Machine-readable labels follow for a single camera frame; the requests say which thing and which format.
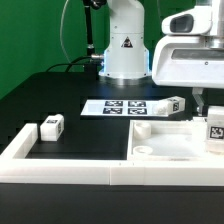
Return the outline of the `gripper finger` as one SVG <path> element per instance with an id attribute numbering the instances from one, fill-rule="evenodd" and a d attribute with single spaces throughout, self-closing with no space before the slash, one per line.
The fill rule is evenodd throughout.
<path id="1" fill-rule="evenodd" d="M 207 115 L 207 106 L 205 105 L 205 101 L 203 98 L 203 88 L 200 87 L 193 87 L 192 88 L 192 95 L 197 103 L 197 113 L 199 116 L 206 116 Z"/>

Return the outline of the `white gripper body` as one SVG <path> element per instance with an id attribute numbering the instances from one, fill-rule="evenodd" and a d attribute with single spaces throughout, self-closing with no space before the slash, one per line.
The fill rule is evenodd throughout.
<path id="1" fill-rule="evenodd" d="M 152 78 L 157 85 L 224 89 L 224 4 L 196 4 L 165 18 Z"/>

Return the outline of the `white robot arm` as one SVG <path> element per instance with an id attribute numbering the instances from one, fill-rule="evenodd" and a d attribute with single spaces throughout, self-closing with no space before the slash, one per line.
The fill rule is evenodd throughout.
<path id="1" fill-rule="evenodd" d="M 108 0 L 110 43 L 99 78 L 117 85 L 153 80 L 191 87 L 199 106 L 205 88 L 224 89 L 224 0 L 197 0 L 194 8 L 162 21 L 164 37 L 150 54 L 144 45 L 144 7 Z"/>

